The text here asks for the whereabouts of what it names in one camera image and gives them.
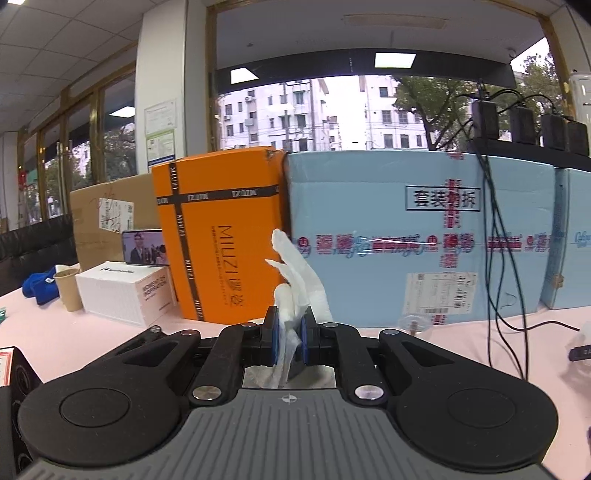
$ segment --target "white tissue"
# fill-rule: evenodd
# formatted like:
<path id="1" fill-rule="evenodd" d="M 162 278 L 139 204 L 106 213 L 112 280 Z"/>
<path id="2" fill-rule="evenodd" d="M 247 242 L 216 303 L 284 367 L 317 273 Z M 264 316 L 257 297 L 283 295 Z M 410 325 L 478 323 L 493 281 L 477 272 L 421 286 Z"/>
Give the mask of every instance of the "white tissue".
<path id="1" fill-rule="evenodd" d="M 332 322 L 326 292 L 322 282 L 311 266 L 301 256 L 281 230 L 273 230 L 273 250 L 284 263 L 267 260 L 288 281 L 275 289 L 275 305 L 279 310 L 279 343 L 277 364 L 259 375 L 258 384 L 263 388 L 281 388 L 287 385 L 291 361 L 301 340 L 295 328 L 299 325 L 306 309 L 311 306 L 317 323 Z"/>

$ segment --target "table surface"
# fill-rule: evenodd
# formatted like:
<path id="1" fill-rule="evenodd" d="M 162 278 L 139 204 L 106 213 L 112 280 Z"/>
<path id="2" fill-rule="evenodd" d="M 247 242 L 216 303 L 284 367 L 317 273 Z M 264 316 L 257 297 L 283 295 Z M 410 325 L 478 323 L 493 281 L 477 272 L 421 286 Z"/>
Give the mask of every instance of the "table surface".
<path id="1" fill-rule="evenodd" d="M 0 297 L 0 307 L 7 308 L 7 319 L 0 324 L 0 348 L 20 348 L 44 382 L 80 369 L 144 330 L 84 311 L 69 313 L 59 299 L 38 307 L 34 299 L 25 299 L 20 290 Z M 590 317 L 591 307 L 540 310 L 528 316 L 528 325 L 559 320 L 581 327 Z M 521 326 L 518 317 L 508 321 Z M 176 310 L 160 317 L 156 324 L 168 334 L 197 329 L 204 338 L 217 336 L 225 327 L 181 319 Z M 360 332 L 364 336 L 378 336 L 380 330 L 361 329 Z M 502 331 L 522 359 L 523 335 L 506 327 Z M 433 327 L 425 340 L 486 364 L 486 333 L 486 322 L 455 323 Z M 567 359 L 567 345 L 575 334 L 559 325 L 545 325 L 529 332 L 530 381 L 552 398 L 559 416 L 558 432 L 544 465 L 560 480 L 583 480 L 591 471 L 586 438 L 591 425 L 591 374 L 581 372 Z M 517 375 L 495 328 L 491 351 L 495 368 Z"/>

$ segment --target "orange box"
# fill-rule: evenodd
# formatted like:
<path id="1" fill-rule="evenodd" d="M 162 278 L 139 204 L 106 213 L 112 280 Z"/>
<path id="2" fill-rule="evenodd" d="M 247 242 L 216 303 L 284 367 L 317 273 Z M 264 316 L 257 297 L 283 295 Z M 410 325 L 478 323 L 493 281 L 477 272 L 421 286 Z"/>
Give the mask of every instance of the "orange box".
<path id="1" fill-rule="evenodd" d="M 242 148 L 152 169 L 183 317 L 235 324 L 265 316 L 282 282 L 271 233 L 283 229 L 282 151 Z"/>

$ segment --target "ceiling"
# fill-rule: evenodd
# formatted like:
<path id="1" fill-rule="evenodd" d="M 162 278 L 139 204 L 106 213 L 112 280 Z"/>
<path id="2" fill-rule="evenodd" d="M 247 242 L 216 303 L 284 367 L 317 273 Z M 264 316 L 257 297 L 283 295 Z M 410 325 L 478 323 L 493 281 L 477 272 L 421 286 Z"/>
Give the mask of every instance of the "ceiling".
<path id="1" fill-rule="evenodd" d="M 516 3 L 544 15 L 564 4 Z M 217 67 L 346 48 L 441 51 L 509 63 L 511 51 L 519 55 L 543 36 L 535 18 L 494 1 L 265 0 L 218 15 Z"/>
<path id="2" fill-rule="evenodd" d="M 0 132 L 28 123 L 60 91 L 137 40 L 165 0 L 25 0 L 0 12 Z"/>

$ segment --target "shipping label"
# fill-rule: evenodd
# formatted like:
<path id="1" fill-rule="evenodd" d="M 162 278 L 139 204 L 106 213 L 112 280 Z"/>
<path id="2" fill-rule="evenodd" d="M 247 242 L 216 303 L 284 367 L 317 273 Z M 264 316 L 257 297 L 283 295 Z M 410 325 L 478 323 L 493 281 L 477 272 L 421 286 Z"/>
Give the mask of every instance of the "shipping label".
<path id="1" fill-rule="evenodd" d="M 409 273 L 403 313 L 470 313 L 477 282 L 475 272 Z"/>

